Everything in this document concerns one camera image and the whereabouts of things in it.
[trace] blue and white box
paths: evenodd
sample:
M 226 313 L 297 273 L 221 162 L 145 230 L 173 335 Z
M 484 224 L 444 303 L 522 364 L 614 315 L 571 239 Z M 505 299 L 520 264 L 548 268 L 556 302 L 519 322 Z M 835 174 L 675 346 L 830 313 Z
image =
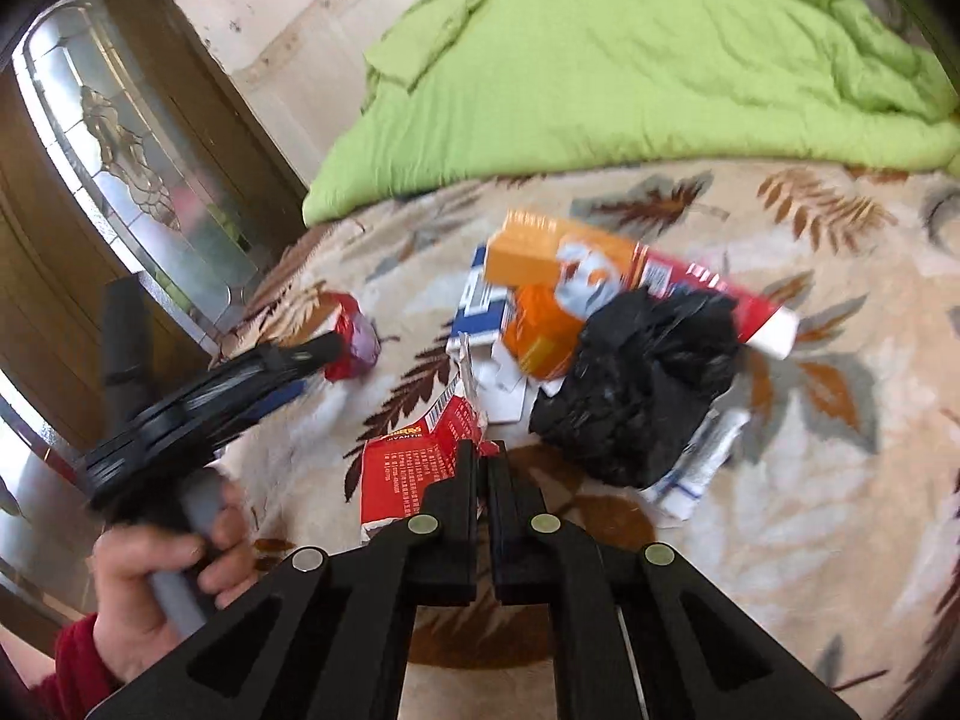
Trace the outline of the blue and white box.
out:
M 448 354 L 460 348 L 460 333 L 467 334 L 472 352 L 483 346 L 493 346 L 514 316 L 514 297 L 510 290 L 484 281 L 486 259 L 487 245 L 479 245 L 473 255 L 457 314 L 453 317 L 450 338 L 446 342 Z

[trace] finger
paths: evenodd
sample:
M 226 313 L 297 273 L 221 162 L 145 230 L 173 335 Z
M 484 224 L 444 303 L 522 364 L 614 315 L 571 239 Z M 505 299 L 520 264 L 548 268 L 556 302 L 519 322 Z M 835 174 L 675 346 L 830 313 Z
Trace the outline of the finger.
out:
M 210 528 L 210 541 L 224 551 L 236 546 L 247 537 L 247 519 L 240 509 L 227 507 L 217 514 Z
M 101 578 L 141 579 L 155 571 L 179 571 L 203 555 L 203 540 L 152 525 L 111 528 L 93 545 L 93 569 Z
M 198 576 L 200 589 L 209 595 L 229 590 L 253 574 L 253 547 L 237 544 L 232 550 L 210 563 Z
M 228 480 L 224 480 L 220 495 L 222 495 L 224 499 L 224 506 L 232 506 L 237 509 L 243 509 L 247 499 L 246 495 L 244 495 L 243 488 L 237 485 L 237 483 Z
M 216 603 L 217 608 L 227 608 L 255 584 L 256 576 L 248 577 L 240 584 L 237 584 L 237 586 L 231 587 L 229 590 L 224 590 L 222 593 L 220 593 L 214 603 Z

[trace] green comforter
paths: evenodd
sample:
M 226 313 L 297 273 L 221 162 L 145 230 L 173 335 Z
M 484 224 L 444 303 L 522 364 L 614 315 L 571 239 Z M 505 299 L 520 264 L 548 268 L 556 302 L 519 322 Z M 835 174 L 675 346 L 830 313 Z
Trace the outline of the green comforter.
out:
M 697 156 L 948 167 L 957 97 L 861 0 L 418 0 L 371 47 L 318 223 L 465 178 Z

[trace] black plastic bag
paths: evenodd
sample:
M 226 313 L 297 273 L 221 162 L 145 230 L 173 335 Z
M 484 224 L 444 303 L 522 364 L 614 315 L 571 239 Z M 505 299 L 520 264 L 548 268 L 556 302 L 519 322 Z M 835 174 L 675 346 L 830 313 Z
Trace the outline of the black plastic bag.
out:
M 734 306 L 714 292 L 618 295 L 587 320 L 558 394 L 539 393 L 531 432 L 602 482 L 653 485 L 733 384 Z

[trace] metal screw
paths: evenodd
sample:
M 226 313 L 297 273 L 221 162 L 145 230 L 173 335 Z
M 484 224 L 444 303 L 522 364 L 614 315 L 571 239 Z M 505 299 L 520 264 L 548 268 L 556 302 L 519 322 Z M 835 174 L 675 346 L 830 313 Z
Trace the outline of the metal screw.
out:
M 553 514 L 537 514 L 531 517 L 530 527 L 537 533 L 557 533 L 560 530 L 560 520 Z
M 323 565 L 323 552 L 313 547 L 301 549 L 301 551 L 294 553 L 294 559 L 291 560 L 291 563 L 296 570 L 304 571 L 304 573 L 316 571 Z
M 643 550 L 643 557 L 653 565 L 670 565 L 676 555 L 666 544 L 651 544 Z
M 410 517 L 410 519 L 407 520 L 407 527 L 411 533 L 416 533 L 418 536 L 426 536 L 428 533 L 433 533 L 437 530 L 437 528 L 440 527 L 440 523 L 437 521 L 437 517 L 434 517 L 432 514 L 415 514 L 414 517 Z

